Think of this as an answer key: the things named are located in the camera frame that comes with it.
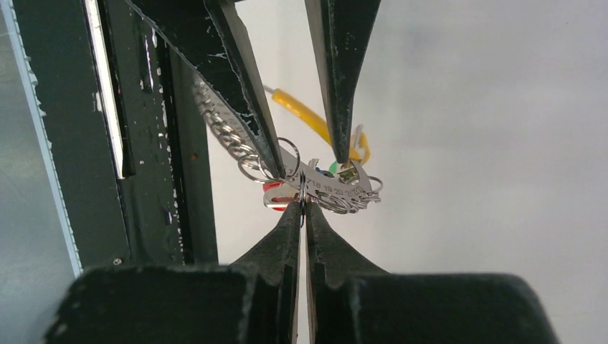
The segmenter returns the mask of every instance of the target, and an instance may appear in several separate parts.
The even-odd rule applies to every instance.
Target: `yellow cable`
[[[272,100],[303,120],[304,123],[319,134],[319,136],[322,137],[329,145],[331,145],[331,138],[329,136],[329,130],[327,129],[327,123],[321,117],[319,117],[319,115],[314,113],[306,105],[302,104],[299,100],[295,99],[292,95],[283,90],[272,90],[270,88],[266,88],[266,90],[272,93]],[[352,146],[349,157],[351,160],[360,161],[361,165],[363,165],[371,156],[367,138],[363,133],[361,134],[360,144],[365,150],[363,159],[361,159],[357,151]]]

